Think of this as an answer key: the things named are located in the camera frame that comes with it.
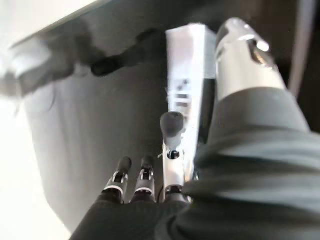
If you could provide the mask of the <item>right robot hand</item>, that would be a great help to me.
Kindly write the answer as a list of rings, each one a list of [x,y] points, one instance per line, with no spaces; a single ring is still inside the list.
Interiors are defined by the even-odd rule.
[[[102,191],[73,240],[317,240],[320,137],[287,90],[268,44],[243,20],[216,40],[216,101],[186,203],[116,203]]]

